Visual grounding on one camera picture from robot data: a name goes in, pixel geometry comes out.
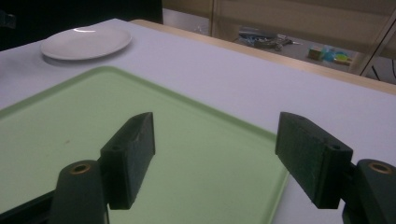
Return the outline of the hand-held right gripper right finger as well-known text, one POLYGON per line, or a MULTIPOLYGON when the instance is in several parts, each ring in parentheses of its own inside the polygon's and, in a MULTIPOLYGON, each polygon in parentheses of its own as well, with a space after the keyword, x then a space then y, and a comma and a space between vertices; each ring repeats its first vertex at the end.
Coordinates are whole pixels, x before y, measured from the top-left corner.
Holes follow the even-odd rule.
POLYGON ((318 209, 344 203, 344 224, 396 224, 396 167, 352 163, 353 150, 313 121, 279 116, 276 155, 318 209))

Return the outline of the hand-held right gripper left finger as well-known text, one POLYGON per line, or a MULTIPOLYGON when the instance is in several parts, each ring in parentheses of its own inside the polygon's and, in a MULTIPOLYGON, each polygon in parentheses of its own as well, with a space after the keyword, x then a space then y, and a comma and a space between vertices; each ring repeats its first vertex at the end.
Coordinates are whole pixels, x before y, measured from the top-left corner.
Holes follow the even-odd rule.
POLYGON ((109 210, 131 208, 154 155, 153 114, 128 119, 101 148, 98 160, 62 169, 49 224, 109 224, 109 210))

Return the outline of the green cutting board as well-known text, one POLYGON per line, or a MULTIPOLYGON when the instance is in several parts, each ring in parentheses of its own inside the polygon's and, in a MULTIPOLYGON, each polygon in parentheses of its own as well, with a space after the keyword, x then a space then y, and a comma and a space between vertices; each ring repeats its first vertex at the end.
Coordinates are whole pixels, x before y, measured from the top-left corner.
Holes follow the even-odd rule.
POLYGON ((287 172, 272 133, 140 77, 100 67, 0 111, 0 214, 95 160, 132 116, 154 120, 155 155, 111 224, 270 224, 287 172))

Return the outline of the colourful toy blocks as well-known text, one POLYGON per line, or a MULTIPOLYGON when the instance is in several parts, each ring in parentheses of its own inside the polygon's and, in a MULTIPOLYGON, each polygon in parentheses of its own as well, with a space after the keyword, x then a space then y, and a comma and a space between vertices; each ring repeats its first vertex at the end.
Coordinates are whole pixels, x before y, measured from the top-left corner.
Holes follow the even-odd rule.
POLYGON ((343 51, 336 51, 335 48, 312 46, 308 49, 307 57, 319 62, 337 63, 351 65, 352 59, 343 51))

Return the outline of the white plate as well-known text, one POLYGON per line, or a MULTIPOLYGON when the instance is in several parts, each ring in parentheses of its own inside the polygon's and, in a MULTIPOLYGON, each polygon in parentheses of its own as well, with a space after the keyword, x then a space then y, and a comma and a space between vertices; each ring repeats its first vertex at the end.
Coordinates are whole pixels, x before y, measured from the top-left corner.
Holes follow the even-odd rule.
POLYGON ((132 41, 129 32, 112 27, 80 27, 60 32, 45 39, 40 50, 56 60, 95 59, 115 53, 132 41))

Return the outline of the metal stand leg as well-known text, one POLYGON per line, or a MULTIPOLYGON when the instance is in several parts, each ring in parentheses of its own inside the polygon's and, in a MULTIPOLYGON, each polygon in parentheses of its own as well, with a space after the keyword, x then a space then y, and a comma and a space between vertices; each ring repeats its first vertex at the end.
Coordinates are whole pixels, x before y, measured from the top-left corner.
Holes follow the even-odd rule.
POLYGON ((380 53, 384 50, 385 46, 391 40, 393 35, 396 33, 396 8, 389 16, 388 21, 384 25, 383 29, 377 36, 375 42, 371 45, 370 50, 366 53, 366 56, 361 61, 361 68, 359 75, 366 77, 367 73, 371 70, 375 60, 379 57, 380 53))

